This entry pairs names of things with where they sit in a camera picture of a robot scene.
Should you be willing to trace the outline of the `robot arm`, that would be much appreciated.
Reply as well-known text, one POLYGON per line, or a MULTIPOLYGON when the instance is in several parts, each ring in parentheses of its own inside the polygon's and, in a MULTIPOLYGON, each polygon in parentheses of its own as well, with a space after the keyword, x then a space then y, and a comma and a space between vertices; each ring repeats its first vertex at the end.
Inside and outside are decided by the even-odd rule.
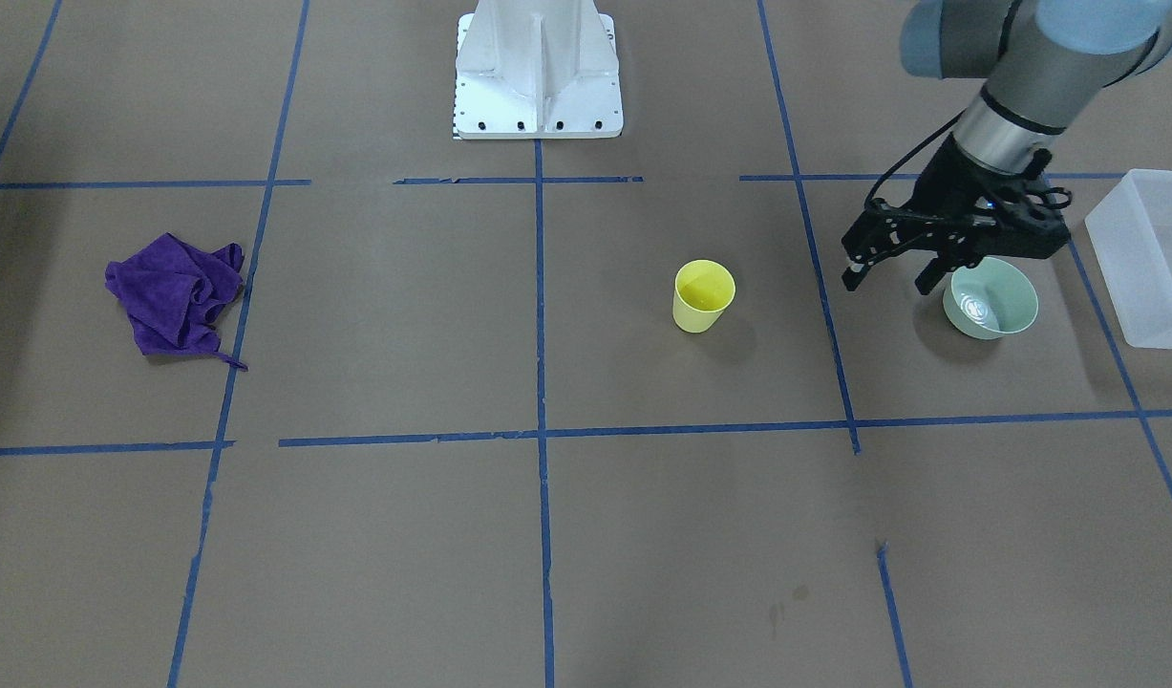
POLYGON ((1048 260, 1065 247, 1072 193, 1041 178, 1052 145, 1097 93, 1172 55, 1172 1, 921 1, 900 52, 911 75, 982 86, 927 137, 936 149, 908 200, 866 195, 841 239, 847 289, 908 251, 931 253, 917 277, 931 293, 986 258, 1048 260))

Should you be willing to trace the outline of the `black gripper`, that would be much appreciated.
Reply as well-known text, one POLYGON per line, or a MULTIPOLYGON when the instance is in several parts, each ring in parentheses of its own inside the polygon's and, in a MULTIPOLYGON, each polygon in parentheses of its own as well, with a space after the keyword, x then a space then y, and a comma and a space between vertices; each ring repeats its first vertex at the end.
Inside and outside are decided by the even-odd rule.
POLYGON ((856 291, 878 263, 906 251, 938 252, 917 277, 919 295, 931 295, 945 277, 979 257, 1052 257, 1071 239, 1063 213, 1008 204, 1013 176, 1044 173, 1050 161, 1048 148, 1035 147, 1026 169, 1002 173, 970 161, 955 136, 946 136, 907 202, 892 207, 875 200, 875 222, 856 222, 844 232, 844 288, 856 291))

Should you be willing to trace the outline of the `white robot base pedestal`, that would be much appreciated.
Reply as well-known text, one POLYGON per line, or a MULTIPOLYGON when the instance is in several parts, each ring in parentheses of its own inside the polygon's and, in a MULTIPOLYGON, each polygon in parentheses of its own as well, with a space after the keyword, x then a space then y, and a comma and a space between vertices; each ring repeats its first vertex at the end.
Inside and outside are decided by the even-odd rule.
POLYGON ((481 1, 458 19, 455 139, 615 139, 613 18, 594 1, 481 1))

